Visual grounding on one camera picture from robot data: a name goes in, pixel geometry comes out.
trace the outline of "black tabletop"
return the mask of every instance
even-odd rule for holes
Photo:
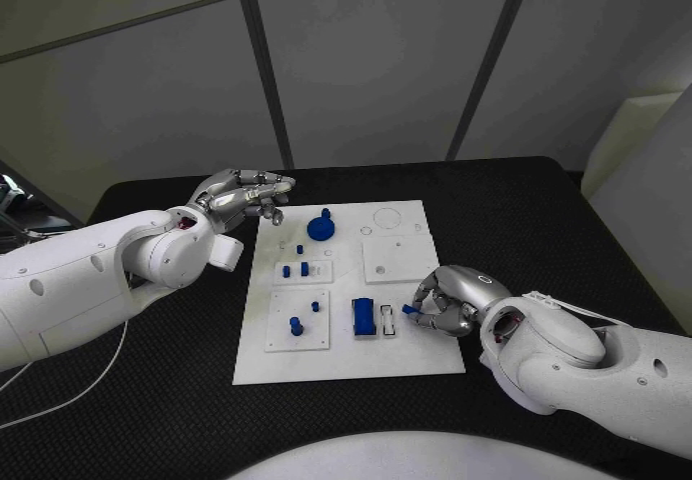
[[[634,326],[681,329],[557,164],[513,158],[294,170],[291,204],[423,202],[441,264],[493,275]],[[126,182],[90,223],[184,204],[203,177]],[[692,462],[611,435],[579,415],[526,411],[480,365],[477,334],[459,339],[467,373],[233,386],[256,219],[236,271],[194,284],[129,322],[111,372],[88,395],[0,431],[2,478],[223,478],[325,438],[382,430],[474,434],[534,447],[627,478]],[[0,422],[72,398],[99,375],[116,327],[37,362],[1,393]],[[14,372],[4,372],[0,382]]]

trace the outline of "white cable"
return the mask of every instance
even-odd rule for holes
[[[601,320],[612,322],[615,325],[622,325],[622,327],[631,327],[631,325],[628,323],[624,323],[621,320],[609,318],[605,315],[601,315],[599,313],[591,312],[591,310],[586,310],[585,308],[569,305],[566,302],[562,302],[562,300],[556,300],[549,295],[543,295],[540,292],[533,291],[530,293],[524,293],[521,296],[537,302],[542,302],[542,301],[552,302],[557,304],[560,307],[566,308],[568,310],[572,310],[576,313],[581,313],[582,315],[586,315],[588,317],[599,318]]]
[[[18,420],[13,420],[11,422],[5,423],[4,425],[0,425],[0,430],[2,428],[7,428],[7,427],[11,427],[13,425],[15,425],[17,423],[21,423],[21,422],[26,422],[27,420],[33,420],[34,418],[40,417],[41,415],[46,415],[46,413],[50,413],[50,412],[54,412],[56,410],[59,410],[62,407],[66,407],[70,403],[76,402],[85,395],[86,393],[89,392],[89,390],[96,386],[98,382],[100,381],[100,379],[105,377],[105,374],[108,373],[108,370],[111,369],[112,367],[112,364],[115,363],[115,359],[118,358],[118,354],[119,354],[119,349],[122,348],[122,342],[125,341],[125,333],[126,333],[126,323],[128,323],[128,320],[125,320],[125,326],[122,327],[122,336],[119,337],[119,344],[118,344],[118,348],[115,350],[115,353],[112,354],[112,358],[111,358],[111,361],[105,367],[105,370],[100,372],[100,375],[98,376],[98,378],[93,380],[93,383],[89,385],[89,387],[86,388],[86,390],[83,390],[83,392],[76,396],[73,397],[70,400],[67,400],[64,403],[60,403],[60,405],[56,405],[54,407],[49,408],[47,410],[43,410],[41,412],[38,413],[34,413],[33,415],[28,415],[27,417],[24,418],[20,418]]]
[[[4,385],[0,387],[0,392],[7,388],[7,385],[18,378],[18,376],[24,373],[26,369],[33,365],[33,362],[28,362],[21,370],[14,374],[14,376],[4,382]]]

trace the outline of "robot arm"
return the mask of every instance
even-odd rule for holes
[[[429,291],[445,296],[441,304],[435,299],[436,315],[419,312]],[[692,340],[612,319],[615,325],[591,329],[560,305],[605,318],[536,292],[513,297],[487,275],[445,266],[405,311],[421,326],[454,336],[471,329],[458,328],[457,318],[478,322],[481,363],[533,413],[570,410],[615,435],[692,459]],[[461,309],[457,323],[445,318],[449,306]]]
[[[144,211],[0,257],[0,371],[75,348],[184,288],[209,263],[232,271],[242,244],[223,235],[246,216],[278,225],[295,182],[224,170],[186,206]],[[144,283],[132,288],[128,276]]]

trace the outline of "white wall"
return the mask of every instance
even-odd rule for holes
[[[186,3],[191,0],[2,0],[0,55]]]
[[[591,197],[630,258],[692,333],[692,88]]]
[[[457,158],[583,170],[622,100],[692,82],[690,25],[687,0],[524,0]]]
[[[125,180],[281,168],[236,1],[0,65],[10,167],[82,220]]]
[[[501,0],[261,0],[297,168],[442,160]]]

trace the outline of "robotic hand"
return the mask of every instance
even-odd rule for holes
[[[431,291],[435,315],[419,311]],[[614,325],[591,329],[565,309]],[[425,278],[403,312],[452,336],[480,324],[480,361],[533,413],[570,410],[692,459],[692,339],[634,328],[537,292],[513,297],[490,276],[455,265]]]
[[[186,287],[209,263],[233,271],[248,216],[273,225],[292,178],[223,170],[186,206],[148,210],[50,237],[0,257],[0,371],[75,348]],[[142,284],[134,286],[134,275]]]

